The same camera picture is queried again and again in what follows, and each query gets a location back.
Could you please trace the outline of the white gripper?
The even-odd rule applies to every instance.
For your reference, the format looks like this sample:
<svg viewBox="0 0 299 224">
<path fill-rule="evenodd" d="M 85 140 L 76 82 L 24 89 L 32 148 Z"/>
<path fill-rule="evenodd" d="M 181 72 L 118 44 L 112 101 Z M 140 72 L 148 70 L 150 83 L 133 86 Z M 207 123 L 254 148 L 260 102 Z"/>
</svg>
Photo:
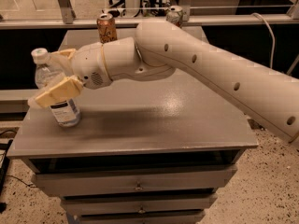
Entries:
<svg viewBox="0 0 299 224">
<path fill-rule="evenodd" d="M 74 74 L 83 83 L 77 76 L 58 75 L 28 99 L 28 105 L 32 108 L 46 108 L 75 98 L 81 94 L 84 86 L 95 90 L 112 83 L 106 69 L 103 45 L 99 42 L 78 50 L 57 50 L 50 56 L 60 66 L 72 66 Z"/>
</svg>

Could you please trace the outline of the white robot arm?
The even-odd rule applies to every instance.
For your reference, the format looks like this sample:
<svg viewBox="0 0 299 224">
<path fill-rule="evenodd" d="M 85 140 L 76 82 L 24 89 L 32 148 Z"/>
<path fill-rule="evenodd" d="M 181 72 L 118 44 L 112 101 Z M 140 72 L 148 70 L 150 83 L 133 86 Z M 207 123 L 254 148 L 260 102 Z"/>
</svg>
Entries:
<svg viewBox="0 0 299 224">
<path fill-rule="evenodd" d="M 146 19 L 135 34 L 102 44 L 53 53 L 33 53 L 70 72 L 54 77 L 28 100 L 45 108 L 75 98 L 84 88 L 99 89 L 120 79 L 152 81 L 179 69 L 196 78 L 268 131 L 299 143 L 299 80 L 219 49 L 169 21 Z"/>
</svg>

